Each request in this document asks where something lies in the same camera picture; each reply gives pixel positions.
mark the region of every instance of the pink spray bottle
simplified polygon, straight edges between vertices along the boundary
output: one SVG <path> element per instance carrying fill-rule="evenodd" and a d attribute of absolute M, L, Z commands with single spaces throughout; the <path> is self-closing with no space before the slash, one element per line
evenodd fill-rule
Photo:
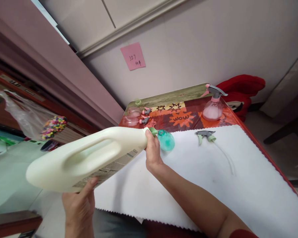
<path fill-rule="evenodd" d="M 201 97 L 204 97 L 210 92 L 213 93 L 213 96 L 204 107 L 203 118 L 207 121 L 216 121 L 223 114 L 223 103 L 220 101 L 220 97 L 227 96 L 227 94 L 224 93 L 222 89 L 211 84 L 206 84 L 205 86 L 207 90 Z"/>

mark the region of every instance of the person's left hand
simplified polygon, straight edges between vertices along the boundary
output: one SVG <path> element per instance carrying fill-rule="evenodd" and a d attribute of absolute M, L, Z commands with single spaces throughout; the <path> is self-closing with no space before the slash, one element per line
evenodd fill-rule
<path fill-rule="evenodd" d="M 94 186 L 98 178 L 92 178 L 80 193 L 63 193 L 65 210 L 65 237 L 94 237 L 92 218 L 95 210 Z"/>

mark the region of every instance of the cabinet door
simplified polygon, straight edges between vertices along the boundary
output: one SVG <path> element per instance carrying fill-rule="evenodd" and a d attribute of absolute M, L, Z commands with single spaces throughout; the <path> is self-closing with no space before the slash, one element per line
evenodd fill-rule
<path fill-rule="evenodd" d="M 104 2 L 115 26 L 120 28 L 170 0 L 104 0 Z"/>
<path fill-rule="evenodd" d="M 78 52 L 114 32 L 115 28 L 102 0 L 40 2 L 57 22 L 57 28 Z"/>

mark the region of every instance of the hand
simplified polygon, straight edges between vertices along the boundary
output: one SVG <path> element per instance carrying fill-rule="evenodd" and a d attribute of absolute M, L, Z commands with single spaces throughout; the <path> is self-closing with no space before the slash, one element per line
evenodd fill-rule
<path fill-rule="evenodd" d="M 160 143 L 158 137 L 154 137 L 149 130 L 146 130 L 146 137 L 148 140 L 146 148 L 146 167 L 149 172 L 153 172 L 157 167 L 163 165 L 160 156 Z"/>
<path fill-rule="evenodd" d="M 65 237 L 94 237 L 92 218 L 95 210 L 94 186 L 98 178 L 92 178 L 80 193 L 63 193 L 65 210 Z"/>

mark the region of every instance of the plastic bag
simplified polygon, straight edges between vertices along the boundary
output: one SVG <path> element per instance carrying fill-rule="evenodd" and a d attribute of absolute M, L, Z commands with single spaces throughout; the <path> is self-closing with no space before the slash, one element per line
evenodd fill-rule
<path fill-rule="evenodd" d="M 12 99 L 4 91 L 11 93 L 18 100 Z M 55 121 L 55 118 L 58 119 L 58 117 L 62 116 L 57 116 L 49 110 L 19 96 L 14 92 L 11 92 L 9 90 L 4 91 L 0 91 L 0 96 L 3 97 L 6 101 L 5 110 L 9 112 L 14 117 L 14 119 L 16 119 L 24 135 L 34 140 L 50 139 L 42 135 L 44 134 L 44 132 L 46 132 L 47 126 L 50 126 L 51 122 Z M 62 129 L 58 129 L 55 134 L 61 132 Z"/>

